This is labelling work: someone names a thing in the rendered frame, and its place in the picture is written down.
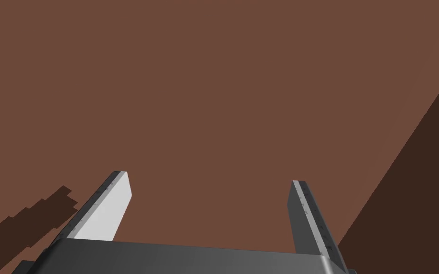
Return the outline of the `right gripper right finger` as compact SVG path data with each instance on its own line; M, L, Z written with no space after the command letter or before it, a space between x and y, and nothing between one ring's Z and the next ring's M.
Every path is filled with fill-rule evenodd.
M287 207L296 253L341 257L307 182L291 182Z

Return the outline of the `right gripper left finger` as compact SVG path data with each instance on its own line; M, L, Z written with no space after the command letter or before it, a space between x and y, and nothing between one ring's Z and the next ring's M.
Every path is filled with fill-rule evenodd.
M112 172L53 241L65 238L112 241L131 198L128 173Z

